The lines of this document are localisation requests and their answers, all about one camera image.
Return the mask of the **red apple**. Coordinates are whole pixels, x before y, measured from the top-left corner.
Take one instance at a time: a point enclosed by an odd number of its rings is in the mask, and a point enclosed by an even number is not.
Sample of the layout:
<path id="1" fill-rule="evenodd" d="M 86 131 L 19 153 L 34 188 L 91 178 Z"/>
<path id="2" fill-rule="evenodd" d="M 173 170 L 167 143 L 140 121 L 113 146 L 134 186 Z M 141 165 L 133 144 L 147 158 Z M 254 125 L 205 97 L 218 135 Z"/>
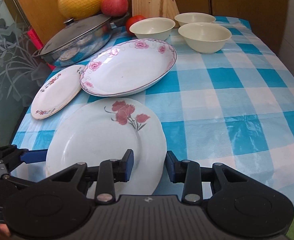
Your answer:
<path id="1" fill-rule="evenodd" d="M 101 11 L 112 17 L 123 16 L 128 11 L 128 0 L 102 0 Z"/>

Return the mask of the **cream bowl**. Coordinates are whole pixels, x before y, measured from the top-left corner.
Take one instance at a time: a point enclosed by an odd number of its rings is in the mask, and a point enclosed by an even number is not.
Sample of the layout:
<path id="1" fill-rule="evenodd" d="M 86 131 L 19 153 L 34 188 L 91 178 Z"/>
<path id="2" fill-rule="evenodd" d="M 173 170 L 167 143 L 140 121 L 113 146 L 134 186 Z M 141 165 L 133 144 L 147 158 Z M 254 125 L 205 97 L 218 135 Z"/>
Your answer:
<path id="1" fill-rule="evenodd" d="M 140 39 L 154 38 L 165 41 L 175 25 L 175 21 L 170 18 L 152 17 L 134 23 L 129 31 Z"/>
<path id="2" fill-rule="evenodd" d="M 212 15 L 200 12 L 185 12 L 176 15 L 174 20 L 177 21 L 180 26 L 183 26 L 188 23 L 213 23 L 216 18 Z"/>
<path id="3" fill-rule="evenodd" d="M 203 54 L 216 53 L 232 37 L 226 27 L 216 23 L 188 23 L 179 27 L 178 33 L 191 49 Z"/>

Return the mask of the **frosted glass door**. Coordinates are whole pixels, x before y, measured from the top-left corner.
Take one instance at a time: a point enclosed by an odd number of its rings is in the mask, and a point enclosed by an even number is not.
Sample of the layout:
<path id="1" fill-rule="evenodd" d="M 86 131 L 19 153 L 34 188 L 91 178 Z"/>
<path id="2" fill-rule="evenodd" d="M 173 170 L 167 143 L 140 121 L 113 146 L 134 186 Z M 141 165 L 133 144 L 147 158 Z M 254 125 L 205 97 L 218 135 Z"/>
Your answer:
<path id="1" fill-rule="evenodd" d="M 50 67 L 33 58 L 31 27 L 17 0 L 0 0 L 0 146 L 13 141 Z"/>

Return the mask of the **grey pot lid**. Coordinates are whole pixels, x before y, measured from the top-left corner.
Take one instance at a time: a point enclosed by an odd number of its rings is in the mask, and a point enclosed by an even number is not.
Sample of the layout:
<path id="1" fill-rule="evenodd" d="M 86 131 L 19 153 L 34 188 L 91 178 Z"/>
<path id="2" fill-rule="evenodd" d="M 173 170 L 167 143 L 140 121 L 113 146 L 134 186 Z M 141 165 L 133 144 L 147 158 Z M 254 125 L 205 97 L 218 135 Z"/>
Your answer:
<path id="1" fill-rule="evenodd" d="M 71 19 L 71 23 L 67 24 L 64 29 L 58 32 L 47 42 L 46 45 L 43 46 L 43 48 L 39 51 L 39 55 L 53 53 L 71 41 L 75 41 L 84 34 L 87 34 L 104 23 L 107 23 L 110 19 L 111 17 L 106 16 L 105 14 L 91 16 L 79 21 L 73 21 L 73 19 Z"/>

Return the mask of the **red tomato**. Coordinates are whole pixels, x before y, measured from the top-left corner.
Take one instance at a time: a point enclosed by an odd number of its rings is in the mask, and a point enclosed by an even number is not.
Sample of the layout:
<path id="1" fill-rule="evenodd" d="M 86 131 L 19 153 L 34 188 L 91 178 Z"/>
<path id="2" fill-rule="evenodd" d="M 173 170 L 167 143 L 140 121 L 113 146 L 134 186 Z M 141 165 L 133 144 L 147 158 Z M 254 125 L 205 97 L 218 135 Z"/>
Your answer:
<path id="1" fill-rule="evenodd" d="M 142 16 L 142 15 L 135 15 L 135 16 L 132 16 L 131 18 L 129 18 L 125 24 L 125 27 L 126 27 L 126 31 L 129 35 L 131 36 L 134 36 L 134 33 L 132 33 L 129 29 L 130 27 L 135 24 L 136 22 L 139 22 L 141 20 L 144 20 L 146 19 L 146 17 Z"/>

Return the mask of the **white plate small flowers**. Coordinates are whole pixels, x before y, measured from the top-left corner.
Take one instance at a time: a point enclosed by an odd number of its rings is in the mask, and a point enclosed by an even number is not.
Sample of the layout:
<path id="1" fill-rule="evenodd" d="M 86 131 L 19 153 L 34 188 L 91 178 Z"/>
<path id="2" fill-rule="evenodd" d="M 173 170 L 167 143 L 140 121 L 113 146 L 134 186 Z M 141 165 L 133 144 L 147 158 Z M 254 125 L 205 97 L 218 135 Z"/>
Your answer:
<path id="1" fill-rule="evenodd" d="M 31 116 L 42 120 L 64 108 L 81 90 L 80 74 L 84 65 L 76 64 L 50 77 L 37 92 L 31 104 Z"/>

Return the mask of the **wooden cabinet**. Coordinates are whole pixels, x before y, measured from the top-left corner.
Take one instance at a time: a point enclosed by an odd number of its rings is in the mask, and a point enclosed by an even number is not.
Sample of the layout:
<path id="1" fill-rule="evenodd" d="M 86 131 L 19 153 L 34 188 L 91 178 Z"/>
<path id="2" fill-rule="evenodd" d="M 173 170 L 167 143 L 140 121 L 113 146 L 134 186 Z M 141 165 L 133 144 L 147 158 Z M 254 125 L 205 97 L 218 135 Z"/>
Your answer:
<path id="1" fill-rule="evenodd" d="M 288 0 L 175 0 L 179 12 L 204 12 L 249 21 L 252 31 L 278 53 L 286 25 Z M 18 0 L 42 43 L 63 29 L 57 0 Z"/>

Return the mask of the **steel pot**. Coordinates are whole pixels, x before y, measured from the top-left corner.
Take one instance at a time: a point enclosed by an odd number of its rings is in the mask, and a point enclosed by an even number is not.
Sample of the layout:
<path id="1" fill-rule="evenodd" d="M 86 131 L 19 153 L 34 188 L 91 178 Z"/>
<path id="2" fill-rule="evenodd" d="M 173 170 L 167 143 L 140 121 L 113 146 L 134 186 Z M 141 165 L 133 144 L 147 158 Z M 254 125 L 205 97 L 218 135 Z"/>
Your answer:
<path id="1" fill-rule="evenodd" d="M 41 58 L 46 63 L 55 67 L 67 67 L 76 64 L 105 46 L 112 36 L 112 29 L 115 27 L 122 27 L 128 18 L 129 12 L 120 17 L 111 17 L 107 23 L 84 34 L 75 41 L 71 41 L 67 45 L 62 46 L 62 48 L 57 49 L 53 53 L 39 55 L 39 51 L 41 50 L 39 49 L 33 53 L 32 57 Z M 71 23 L 71 19 L 64 22 L 65 26 Z"/>

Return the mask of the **blue checkered tablecloth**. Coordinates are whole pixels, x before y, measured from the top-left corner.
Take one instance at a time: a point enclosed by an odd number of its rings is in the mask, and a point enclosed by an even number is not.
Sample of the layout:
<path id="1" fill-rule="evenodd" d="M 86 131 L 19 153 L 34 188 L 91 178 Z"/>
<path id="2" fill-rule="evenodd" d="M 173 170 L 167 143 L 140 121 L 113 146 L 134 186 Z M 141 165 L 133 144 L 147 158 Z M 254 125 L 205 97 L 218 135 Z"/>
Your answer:
<path id="1" fill-rule="evenodd" d="M 278 57 L 236 18 L 218 17 L 232 37 L 214 54 L 192 50 L 173 30 L 177 53 L 171 70 L 155 85 L 131 95 L 158 117 L 179 160 L 203 167 L 223 163 L 284 194 L 294 205 L 294 78 Z M 80 91 L 59 112 L 42 120 L 27 113 L 13 139 L 18 148 L 43 150 L 59 125 L 81 107 L 106 99 Z M 46 178 L 45 163 L 22 164 L 14 174 Z M 155 189 L 180 196 L 163 164 Z"/>

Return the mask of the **cream bowl back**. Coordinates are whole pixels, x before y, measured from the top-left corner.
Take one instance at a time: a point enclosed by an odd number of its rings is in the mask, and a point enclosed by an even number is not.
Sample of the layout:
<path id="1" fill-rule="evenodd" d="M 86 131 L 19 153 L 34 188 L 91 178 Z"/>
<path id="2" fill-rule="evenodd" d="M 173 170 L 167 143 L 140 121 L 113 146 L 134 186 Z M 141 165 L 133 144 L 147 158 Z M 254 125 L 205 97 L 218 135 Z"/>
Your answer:
<path id="1" fill-rule="evenodd" d="M 188 23 L 213 23 L 216 18 L 212 15 L 200 12 L 185 12 L 176 15 L 174 20 L 177 21 L 180 26 L 183 26 Z"/>

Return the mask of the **red cutting board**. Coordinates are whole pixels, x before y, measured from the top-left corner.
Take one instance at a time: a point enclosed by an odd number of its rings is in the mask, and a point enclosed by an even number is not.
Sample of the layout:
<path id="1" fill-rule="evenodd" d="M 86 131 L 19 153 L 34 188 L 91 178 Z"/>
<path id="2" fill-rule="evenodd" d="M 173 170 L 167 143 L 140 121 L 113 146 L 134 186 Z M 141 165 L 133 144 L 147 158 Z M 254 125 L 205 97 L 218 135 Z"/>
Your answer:
<path id="1" fill-rule="evenodd" d="M 37 50 L 42 48 L 43 44 L 32 27 L 29 27 L 29 30 L 27 31 L 27 35 Z"/>

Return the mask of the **white plate red carnation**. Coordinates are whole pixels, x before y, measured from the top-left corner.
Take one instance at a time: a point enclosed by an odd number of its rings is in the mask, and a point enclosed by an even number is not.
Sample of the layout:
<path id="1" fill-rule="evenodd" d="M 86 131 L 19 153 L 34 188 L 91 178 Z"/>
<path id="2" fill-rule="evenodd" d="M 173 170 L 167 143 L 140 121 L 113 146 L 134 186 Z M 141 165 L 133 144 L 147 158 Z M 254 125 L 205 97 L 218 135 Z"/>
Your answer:
<path id="1" fill-rule="evenodd" d="M 127 183 L 116 183 L 115 192 L 150 195 L 163 172 L 167 142 L 158 117 L 129 98 L 106 98 L 89 103 L 64 120 L 56 130 L 46 156 L 46 176 L 85 162 L 98 166 L 108 159 L 134 153 Z"/>

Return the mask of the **deep plate pink flowers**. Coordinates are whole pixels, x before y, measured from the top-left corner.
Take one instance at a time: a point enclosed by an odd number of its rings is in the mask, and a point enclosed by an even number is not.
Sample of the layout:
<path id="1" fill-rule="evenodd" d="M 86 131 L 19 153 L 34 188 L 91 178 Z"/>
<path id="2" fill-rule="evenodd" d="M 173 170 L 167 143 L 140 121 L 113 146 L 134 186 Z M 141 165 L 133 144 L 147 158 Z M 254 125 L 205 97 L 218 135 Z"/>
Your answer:
<path id="1" fill-rule="evenodd" d="M 80 85 L 90 95 L 133 95 L 156 84 L 174 66 L 177 53 L 165 41 L 142 38 L 122 42 L 90 59 Z"/>

